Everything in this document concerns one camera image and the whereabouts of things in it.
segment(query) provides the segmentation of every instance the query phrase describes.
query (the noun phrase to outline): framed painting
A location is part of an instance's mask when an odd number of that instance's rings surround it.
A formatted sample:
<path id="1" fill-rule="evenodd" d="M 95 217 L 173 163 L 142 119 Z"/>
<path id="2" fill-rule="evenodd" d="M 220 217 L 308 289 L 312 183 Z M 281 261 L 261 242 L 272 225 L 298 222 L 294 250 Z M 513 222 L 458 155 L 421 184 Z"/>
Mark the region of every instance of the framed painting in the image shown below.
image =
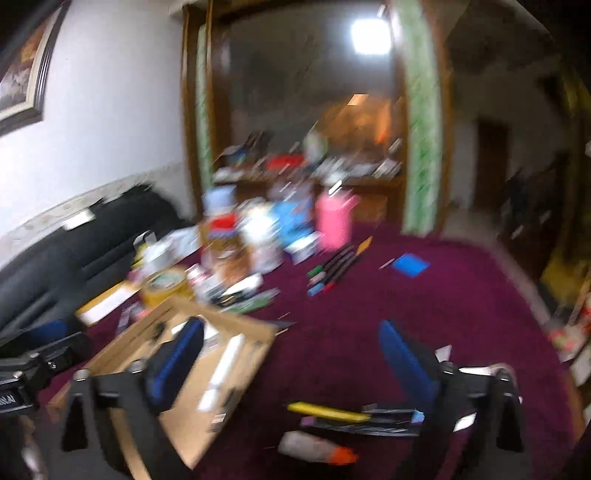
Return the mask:
<path id="1" fill-rule="evenodd" d="M 47 70 L 69 6 L 70 1 L 64 2 L 35 29 L 1 77 L 0 135 L 43 118 Z"/>

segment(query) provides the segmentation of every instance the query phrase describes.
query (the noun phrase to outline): pink container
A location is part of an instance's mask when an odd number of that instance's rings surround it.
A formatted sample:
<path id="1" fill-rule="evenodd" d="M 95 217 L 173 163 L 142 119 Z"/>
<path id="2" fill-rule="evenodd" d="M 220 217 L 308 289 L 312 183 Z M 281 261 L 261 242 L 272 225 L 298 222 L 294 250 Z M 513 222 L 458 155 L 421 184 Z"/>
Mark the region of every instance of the pink container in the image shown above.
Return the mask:
<path id="1" fill-rule="evenodd" d="M 316 200 L 316 229 L 322 234 L 320 245 L 337 250 L 351 241 L 351 210 L 359 203 L 357 195 L 339 192 L 330 197 L 323 192 Z"/>

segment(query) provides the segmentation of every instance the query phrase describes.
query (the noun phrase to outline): couch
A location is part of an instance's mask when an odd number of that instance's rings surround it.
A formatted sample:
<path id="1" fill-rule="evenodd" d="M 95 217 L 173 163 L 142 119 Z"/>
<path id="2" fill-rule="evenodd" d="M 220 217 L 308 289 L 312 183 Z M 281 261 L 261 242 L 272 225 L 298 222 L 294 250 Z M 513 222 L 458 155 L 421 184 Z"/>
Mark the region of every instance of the couch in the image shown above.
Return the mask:
<path id="1" fill-rule="evenodd" d="M 0 271 L 0 338 L 55 319 L 82 330 L 75 311 L 126 277 L 139 234 L 190 226 L 147 185 L 90 210 L 94 220 L 56 230 Z"/>

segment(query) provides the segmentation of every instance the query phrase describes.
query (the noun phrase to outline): cardboard box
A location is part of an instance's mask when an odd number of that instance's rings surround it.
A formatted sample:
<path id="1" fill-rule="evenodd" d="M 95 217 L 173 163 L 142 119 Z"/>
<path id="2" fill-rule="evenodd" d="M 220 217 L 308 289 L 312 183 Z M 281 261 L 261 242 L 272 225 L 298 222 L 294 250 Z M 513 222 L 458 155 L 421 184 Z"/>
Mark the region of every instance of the cardboard box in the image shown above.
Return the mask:
<path id="1" fill-rule="evenodd" d="M 273 340 L 275 327 L 243 315 L 221 313 L 219 309 L 193 303 L 180 297 L 171 297 L 162 302 L 149 315 L 133 324 L 107 347 L 101 350 L 87 365 L 92 375 L 124 371 L 134 360 L 151 356 L 160 343 L 172 338 L 171 329 L 190 316 L 203 315 L 218 331 L 217 348 L 201 356 L 191 369 L 178 397 L 169 411 L 160 415 L 166 434 L 185 464 L 191 468 L 197 465 L 207 448 L 219 432 L 210 432 L 214 415 L 231 388 L 236 388 L 238 398 L 242 397 L 257 370 L 261 366 Z M 151 343 L 157 325 L 166 322 L 167 328 L 157 344 Z M 205 391 L 213 371 L 219 362 L 228 340 L 243 333 L 246 342 L 230 372 L 225 385 L 220 389 L 220 401 L 216 409 L 208 413 L 197 410 L 199 400 Z M 48 403 L 51 418 L 56 421 L 66 407 L 69 385 L 65 385 Z M 226 415 L 229 420 L 231 411 Z M 111 419 L 123 450 L 129 470 L 136 480 L 149 480 L 150 476 L 141 461 L 131 432 L 120 409 L 111 410 Z"/>

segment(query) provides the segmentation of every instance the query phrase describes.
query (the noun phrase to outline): dark door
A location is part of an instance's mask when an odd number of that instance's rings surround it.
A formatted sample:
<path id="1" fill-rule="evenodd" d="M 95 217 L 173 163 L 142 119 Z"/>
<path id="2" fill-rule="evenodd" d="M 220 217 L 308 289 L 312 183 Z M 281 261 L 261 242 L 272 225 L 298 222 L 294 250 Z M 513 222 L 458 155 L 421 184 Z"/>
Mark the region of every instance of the dark door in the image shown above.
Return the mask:
<path id="1" fill-rule="evenodd" d="M 496 211 L 501 207 L 508 160 L 509 128 L 479 119 L 474 208 Z"/>

